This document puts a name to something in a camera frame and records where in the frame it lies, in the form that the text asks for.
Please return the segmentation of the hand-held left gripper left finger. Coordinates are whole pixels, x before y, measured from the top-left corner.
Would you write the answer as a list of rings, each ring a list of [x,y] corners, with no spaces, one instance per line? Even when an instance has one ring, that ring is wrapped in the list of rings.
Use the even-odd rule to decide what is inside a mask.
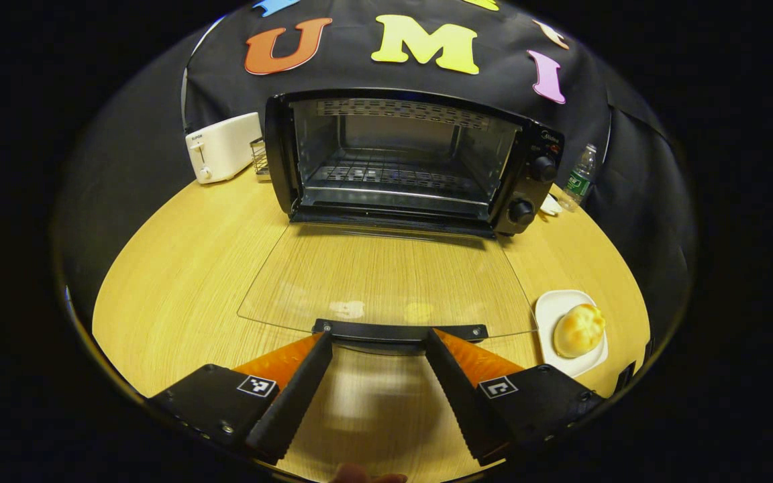
[[[205,364],[148,404],[221,449],[275,465],[285,458],[333,358],[319,332],[236,369]]]

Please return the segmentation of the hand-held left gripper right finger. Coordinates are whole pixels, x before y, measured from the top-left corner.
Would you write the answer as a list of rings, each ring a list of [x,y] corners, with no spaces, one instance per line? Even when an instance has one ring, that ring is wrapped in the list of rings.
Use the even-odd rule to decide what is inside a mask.
[[[524,369],[438,328],[425,357],[482,466],[551,446],[605,402],[552,365]]]

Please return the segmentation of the golden bread bun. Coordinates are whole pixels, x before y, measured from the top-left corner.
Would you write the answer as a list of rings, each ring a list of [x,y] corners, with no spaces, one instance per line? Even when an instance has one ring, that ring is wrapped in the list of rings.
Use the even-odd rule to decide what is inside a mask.
[[[605,337],[605,316],[595,305],[576,305],[556,322],[552,343],[556,354],[573,360],[589,354]]]

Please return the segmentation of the black electric oven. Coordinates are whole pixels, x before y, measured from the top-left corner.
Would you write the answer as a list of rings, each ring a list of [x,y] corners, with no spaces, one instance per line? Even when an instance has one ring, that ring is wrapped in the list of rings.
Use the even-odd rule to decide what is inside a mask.
[[[545,202],[562,134],[451,96],[324,89],[271,97],[264,139],[289,226],[242,320],[389,352],[431,326],[472,341],[533,330],[503,242]]]

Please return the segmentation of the white square plate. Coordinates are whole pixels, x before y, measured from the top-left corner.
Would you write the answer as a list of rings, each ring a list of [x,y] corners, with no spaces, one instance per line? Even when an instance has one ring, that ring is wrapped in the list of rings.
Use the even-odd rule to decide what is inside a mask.
[[[541,360],[566,375],[576,378],[607,361],[609,345],[607,334],[598,346],[577,358],[565,358],[554,348],[554,331],[568,311],[578,305],[595,306],[595,300],[579,290],[551,290],[541,294],[535,303],[535,321],[539,337]]]

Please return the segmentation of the clear plastic water bottle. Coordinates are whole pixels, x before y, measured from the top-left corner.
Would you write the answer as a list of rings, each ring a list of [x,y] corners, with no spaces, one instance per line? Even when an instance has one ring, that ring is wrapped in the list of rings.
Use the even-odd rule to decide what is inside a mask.
[[[586,201],[598,168],[597,147],[587,144],[580,160],[571,169],[566,186],[562,189],[562,196],[558,199],[559,205],[565,211],[573,212]]]

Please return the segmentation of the white toaster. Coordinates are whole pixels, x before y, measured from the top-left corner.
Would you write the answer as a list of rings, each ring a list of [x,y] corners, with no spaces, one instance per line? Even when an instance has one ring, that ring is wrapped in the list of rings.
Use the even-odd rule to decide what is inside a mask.
[[[213,184],[236,177],[254,161],[250,144],[261,137],[257,112],[212,123],[185,135],[197,183]]]

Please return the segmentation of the black backdrop cloth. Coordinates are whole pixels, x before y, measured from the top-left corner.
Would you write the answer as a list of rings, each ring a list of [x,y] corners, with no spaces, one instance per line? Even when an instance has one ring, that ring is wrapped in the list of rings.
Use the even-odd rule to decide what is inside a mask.
[[[478,74],[416,58],[377,63],[379,15],[428,32],[476,32]],[[129,80],[83,132],[62,169],[53,266],[77,320],[89,326],[101,283],[132,238],[195,180],[184,136],[249,112],[271,95],[334,87],[427,91],[502,108],[565,135],[556,184],[588,144],[602,165],[584,208],[635,277],[659,354],[696,275],[696,196],[684,149],[605,59],[518,0],[495,10],[466,0],[299,0],[271,15],[249,5],[199,28]]]

